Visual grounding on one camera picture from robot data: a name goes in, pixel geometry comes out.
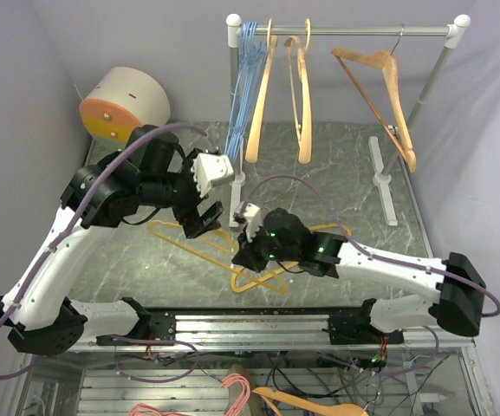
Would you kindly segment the beige plastic hanger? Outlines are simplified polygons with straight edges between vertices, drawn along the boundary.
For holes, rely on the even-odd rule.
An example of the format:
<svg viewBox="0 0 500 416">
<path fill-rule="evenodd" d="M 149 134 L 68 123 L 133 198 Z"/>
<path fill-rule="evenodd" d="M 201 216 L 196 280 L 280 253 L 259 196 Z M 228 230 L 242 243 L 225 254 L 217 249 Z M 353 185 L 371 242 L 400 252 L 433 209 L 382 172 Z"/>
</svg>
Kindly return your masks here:
<svg viewBox="0 0 500 416">
<path fill-rule="evenodd" d="M 272 68 L 272 62 L 274 59 L 274 54 L 278 43 L 277 36 L 271 34 L 272 27 L 273 27 L 273 19 L 270 18 L 266 32 L 267 55 L 263 66 L 261 84 L 256 98 L 256 105 L 250 126 L 250 132 L 247 140 L 247 147 L 245 153 L 245 160 L 249 163 L 256 163 L 258 160 L 260 138 L 261 138 L 262 124 L 263 124 L 263 114 L 264 114 L 265 102 L 269 86 L 270 71 Z"/>
<path fill-rule="evenodd" d="M 301 164 L 308 164 L 311 161 L 313 138 L 311 93 L 306 63 L 306 53 L 308 51 L 311 38 L 311 22 L 309 18 L 305 19 L 305 30 L 305 44 L 302 44 L 302 41 L 298 36 L 289 36 L 284 42 L 284 46 L 288 49 L 287 60 L 289 68 L 292 112 L 295 124 L 295 135 L 299 147 L 298 161 Z M 301 83 L 301 112 L 298 112 L 296 102 L 295 73 L 293 69 L 294 62 L 296 63 L 298 79 Z"/>
</svg>

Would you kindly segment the brown wooden hanger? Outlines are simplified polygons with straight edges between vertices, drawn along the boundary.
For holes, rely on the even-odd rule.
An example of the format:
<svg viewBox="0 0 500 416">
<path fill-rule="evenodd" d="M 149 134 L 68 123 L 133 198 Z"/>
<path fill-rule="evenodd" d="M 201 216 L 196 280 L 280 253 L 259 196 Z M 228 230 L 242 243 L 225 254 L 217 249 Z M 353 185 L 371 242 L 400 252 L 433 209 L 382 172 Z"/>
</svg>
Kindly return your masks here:
<svg viewBox="0 0 500 416">
<path fill-rule="evenodd" d="M 373 115 L 381 124 L 387 136 L 391 139 L 397 154 L 402 157 L 409 171 L 415 172 L 417 169 L 417 157 L 399 96 L 399 67 L 393 53 L 381 49 L 366 55 L 352 49 L 337 47 L 331 50 L 331 55 L 341 65 Z M 380 111 L 374 105 L 372 99 L 362 87 L 350 67 L 346 64 L 346 61 L 358 63 L 369 68 L 375 68 L 381 72 L 387 97 L 393 112 L 396 133 L 392 132 L 391 128 L 380 114 Z"/>
</svg>

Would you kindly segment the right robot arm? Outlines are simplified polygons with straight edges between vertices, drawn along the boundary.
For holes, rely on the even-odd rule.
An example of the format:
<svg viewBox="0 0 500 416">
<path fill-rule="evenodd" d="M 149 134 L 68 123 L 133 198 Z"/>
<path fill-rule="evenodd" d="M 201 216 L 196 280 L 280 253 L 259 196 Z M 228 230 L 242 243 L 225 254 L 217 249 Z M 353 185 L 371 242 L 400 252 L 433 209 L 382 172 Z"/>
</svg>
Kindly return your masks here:
<svg viewBox="0 0 500 416">
<path fill-rule="evenodd" d="M 282 208 L 263 216 L 257 206 L 248 205 L 238 209 L 234 219 L 243 226 L 232 258 L 235 265 L 261 272 L 271 262 L 294 262 L 311 276 L 363 278 L 406 291 L 395 300 L 362 303 L 354 322 L 361 341 L 433 324 L 463 337 L 480 332 L 486 285 L 461 253 L 440 259 L 372 249 L 343 235 L 312 231 Z"/>
</svg>

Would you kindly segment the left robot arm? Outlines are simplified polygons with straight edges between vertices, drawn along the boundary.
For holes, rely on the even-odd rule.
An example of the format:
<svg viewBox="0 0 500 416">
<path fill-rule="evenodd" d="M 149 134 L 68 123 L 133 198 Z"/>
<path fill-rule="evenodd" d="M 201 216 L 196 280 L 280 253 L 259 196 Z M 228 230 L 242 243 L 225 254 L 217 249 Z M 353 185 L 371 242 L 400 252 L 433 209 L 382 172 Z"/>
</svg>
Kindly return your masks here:
<svg viewBox="0 0 500 416">
<path fill-rule="evenodd" d="M 133 130 L 123 151 L 84 166 L 69 182 L 42 247 L 17 284 L 0 296 L 0 327 L 16 351 L 55 356 L 80 339 L 120 335 L 143 342 L 151 316 L 136 301 L 88 303 L 68 298 L 83 265 L 141 206 L 170 208 L 185 236 L 216 230 L 221 203 L 204 213 L 198 205 L 233 168 L 217 147 L 185 153 L 179 125 Z"/>
</svg>

